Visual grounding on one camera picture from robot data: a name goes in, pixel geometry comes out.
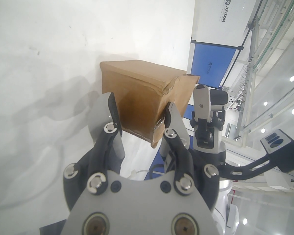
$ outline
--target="box flap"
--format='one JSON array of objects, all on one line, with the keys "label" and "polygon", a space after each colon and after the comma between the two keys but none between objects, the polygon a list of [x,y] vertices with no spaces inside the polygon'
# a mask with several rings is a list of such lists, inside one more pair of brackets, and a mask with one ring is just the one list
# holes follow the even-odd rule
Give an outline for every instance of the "box flap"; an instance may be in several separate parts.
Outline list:
[{"label": "box flap", "polygon": [[141,60],[101,62],[100,68],[102,71],[114,71],[150,83],[161,90],[170,86],[178,76],[186,74],[184,70]]}]

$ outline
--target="blue sign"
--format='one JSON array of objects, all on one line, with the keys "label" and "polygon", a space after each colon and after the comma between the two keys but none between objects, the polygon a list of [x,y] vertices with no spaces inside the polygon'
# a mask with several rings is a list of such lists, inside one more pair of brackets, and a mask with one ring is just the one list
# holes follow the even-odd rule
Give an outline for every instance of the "blue sign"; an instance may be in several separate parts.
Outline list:
[{"label": "blue sign", "polygon": [[191,74],[200,76],[199,83],[219,87],[236,48],[195,44]]},{"label": "blue sign", "polygon": [[192,111],[194,111],[194,106],[191,104],[188,104],[183,117],[191,120],[192,119]]}]

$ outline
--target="brown cardboard box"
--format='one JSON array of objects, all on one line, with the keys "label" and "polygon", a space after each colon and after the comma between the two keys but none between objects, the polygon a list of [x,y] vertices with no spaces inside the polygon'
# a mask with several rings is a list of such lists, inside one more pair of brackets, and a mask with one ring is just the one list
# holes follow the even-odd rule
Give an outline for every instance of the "brown cardboard box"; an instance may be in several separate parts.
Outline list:
[{"label": "brown cardboard box", "polygon": [[114,92],[123,130],[151,143],[163,135],[164,109],[174,102],[184,115],[199,77],[140,60],[101,62],[102,93]]}]

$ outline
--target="white wall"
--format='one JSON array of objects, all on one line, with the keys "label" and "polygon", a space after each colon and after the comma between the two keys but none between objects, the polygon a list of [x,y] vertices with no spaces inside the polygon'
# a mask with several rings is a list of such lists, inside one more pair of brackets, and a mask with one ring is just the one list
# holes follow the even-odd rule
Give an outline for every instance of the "white wall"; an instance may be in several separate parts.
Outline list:
[{"label": "white wall", "polygon": [[234,109],[227,109],[225,111],[225,123],[223,125],[222,136],[225,136],[226,128],[228,124],[237,125],[237,121],[240,113]]},{"label": "white wall", "polygon": [[[194,2],[0,0],[0,234],[67,218],[62,171],[92,147],[86,116],[101,93],[99,63],[186,70]],[[123,175],[149,167],[156,150],[133,137],[124,145]]]}]

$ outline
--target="metal screw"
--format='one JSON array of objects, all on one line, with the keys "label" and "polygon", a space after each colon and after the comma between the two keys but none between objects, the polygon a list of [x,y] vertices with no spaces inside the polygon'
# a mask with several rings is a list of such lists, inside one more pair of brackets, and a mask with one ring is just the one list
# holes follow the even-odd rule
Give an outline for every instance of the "metal screw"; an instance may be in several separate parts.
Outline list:
[{"label": "metal screw", "polygon": [[219,176],[219,170],[212,164],[206,164],[204,172],[207,177],[212,178],[213,176]]},{"label": "metal screw", "polygon": [[165,136],[167,138],[173,139],[176,137],[176,133],[174,132],[174,130],[172,128],[166,128],[165,129]]},{"label": "metal screw", "polygon": [[106,176],[101,172],[97,172],[89,177],[87,181],[87,189],[92,194],[96,194],[97,188],[101,187],[102,183],[106,181]]},{"label": "metal screw", "polygon": [[105,125],[105,127],[103,128],[103,130],[106,132],[106,133],[113,133],[117,130],[117,128],[114,126],[114,123],[113,122],[110,122],[108,124]]},{"label": "metal screw", "polygon": [[175,181],[176,188],[183,194],[189,195],[194,190],[194,181],[190,175],[184,173],[180,181]]},{"label": "metal screw", "polygon": [[75,170],[74,166],[75,166],[75,163],[71,163],[68,166],[66,166],[66,168],[64,169],[63,176],[66,179],[72,179],[78,174],[78,170]]},{"label": "metal screw", "polygon": [[192,182],[186,177],[182,177],[180,179],[180,184],[181,184],[182,189],[185,191],[189,190],[192,186]]}]

